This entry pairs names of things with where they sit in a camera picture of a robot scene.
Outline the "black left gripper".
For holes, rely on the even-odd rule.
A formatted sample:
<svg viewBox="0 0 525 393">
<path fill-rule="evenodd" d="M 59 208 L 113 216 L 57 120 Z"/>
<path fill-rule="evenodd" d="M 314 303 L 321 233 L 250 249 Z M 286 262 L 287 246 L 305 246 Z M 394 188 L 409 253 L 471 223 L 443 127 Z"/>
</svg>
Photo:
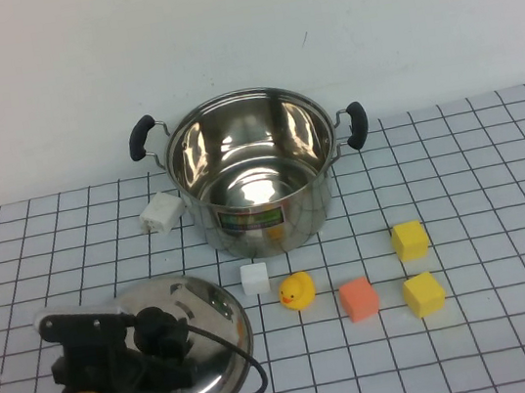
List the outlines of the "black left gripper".
<svg viewBox="0 0 525 393">
<path fill-rule="evenodd" d="M 125 351 L 86 359 L 60 357 L 51 367 L 54 381 L 64 387 L 63 393 L 168 393 L 191 387 L 197 374 L 195 362 L 184 362 L 192 348 L 187 326 L 185 319 L 163 326 L 157 343 L 164 360 L 153 356 L 148 328 L 137 324 L 127 330 Z"/>
</svg>

